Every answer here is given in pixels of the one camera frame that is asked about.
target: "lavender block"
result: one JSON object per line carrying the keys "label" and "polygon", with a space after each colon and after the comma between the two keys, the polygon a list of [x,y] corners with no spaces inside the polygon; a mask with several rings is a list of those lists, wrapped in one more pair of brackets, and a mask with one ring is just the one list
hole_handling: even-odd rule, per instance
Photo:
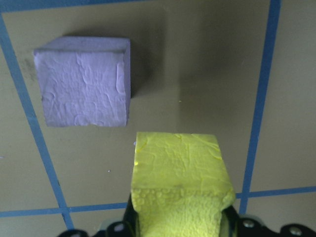
{"label": "lavender block", "polygon": [[47,126],[126,126],[130,40],[60,37],[34,50]]}

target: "foam block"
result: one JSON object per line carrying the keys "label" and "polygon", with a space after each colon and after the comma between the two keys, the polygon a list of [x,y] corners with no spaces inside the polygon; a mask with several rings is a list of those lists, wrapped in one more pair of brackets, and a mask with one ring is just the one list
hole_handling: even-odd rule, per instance
{"label": "foam block", "polygon": [[48,126],[125,126],[130,40],[60,37],[34,50]]}
{"label": "foam block", "polygon": [[213,135],[137,133],[131,197],[139,237],[218,237],[235,201]]}

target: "foam cube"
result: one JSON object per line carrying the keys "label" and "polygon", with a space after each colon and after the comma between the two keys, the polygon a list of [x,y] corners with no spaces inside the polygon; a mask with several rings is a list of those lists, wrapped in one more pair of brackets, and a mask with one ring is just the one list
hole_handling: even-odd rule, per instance
{"label": "foam cube", "polygon": [[60,37],[34,50],[47,126],[125,126],[130,40]]}

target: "blue tape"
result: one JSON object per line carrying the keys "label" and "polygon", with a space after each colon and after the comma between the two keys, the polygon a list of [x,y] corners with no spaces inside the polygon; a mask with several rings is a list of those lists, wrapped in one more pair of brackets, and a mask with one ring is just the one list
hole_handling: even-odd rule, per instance
{"label": "blue tape", "polygon": [[52,215],[61,214],[61,208],[48,208],[37,210],[21,210],[21,211],[3,211],[0,212],[0,217],[14,217],[14,216],[39,216],[39,215]]}
{"label": "blue tape", "polygon": [[137,0],[0,0],[1,12],[47,9],[55,7],[83,6],[104,3],[119,3]]}
{"label": "blue tape", "polygon": [[277,24],[281,8],[281,0],[271,0],[269,8],[269,16],[266,30],[266,38],[263,48],[263,56],[261,62],[261,70],[259,76],[259,84],[257,90],[257,98],[255,103],[255,110],[253,115],[253,122],[250,134],[250,142],[248,148],[248,155],[246,161],[245,174],[243,178],[243,186],[241,193],[241,201],[239,213],[245,214],[247,210],[247,203],[250,192],[251,178],[253,167],[255,163],[260,128],[263,116],[263,110],[267,95],[267,88],[272,64],[273,50],[277,35]]}
{"label": "blue tape", "polygon": [[[6,62],[7,62],[8,68],[10,70],[15,88],[18,92],[24,113],[26,115],[29,126],[31,128],[35,143],[38,147],[40,157],[42,159],[50,184],[53,188],[55,197],[57,199],[58,206],[61,208],[67,207],[66,201],[64,199],[64,195],[58,183],[58,179],[57,179],[57,175],[56,175],[53,163],[48,153],[48,149],[47,149],[43,134],[40,129],[40,124],[35,115],[35,111],[34,111],[29,93],[24,83],[24,79],[23,79],[18,61],[16,59],[8,32],[6,30],[2,14],[0,16],[0,43],[1,43],[1,47],[3,50],[4,57],[6,59]],[[67,219],[67,221],[69,221],[68,223],[66,223],[67,226],[73,226],[71,218]]]}
{"label": "blue tape", "polygon": [[259,197],[290,195],[290,194],[305,194],[305,193],[313,193],[313,192],[316,192],[316,186],[293,188],[293,189],[257,191],[257,192],[251,192],[249,194],[249,197],[250,198],[259,198]]}
{"label": "blue tape", "polygon": [[84,211],[101,211],[111,209],[125,209],[127,206],[126,202],[111,203],[111,204],[100,204],[100,205],[89,205],[89,206],[74,206],[69,207],[69,212],[84,212]]}

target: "bolt head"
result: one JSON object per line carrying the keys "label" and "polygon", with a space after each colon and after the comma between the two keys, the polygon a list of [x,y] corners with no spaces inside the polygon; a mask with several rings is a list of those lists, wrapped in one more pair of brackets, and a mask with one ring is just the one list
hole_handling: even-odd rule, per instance
{"label": "bolt head", "polygon": [[252,220],[244,220],[242,224],[247,228],[253,228],[255,223]]}
{"label": "bolt head", "polygon": [[302,231],[295,226],[290,227],[290,233],[294,236],[301,236],[302,235]]}

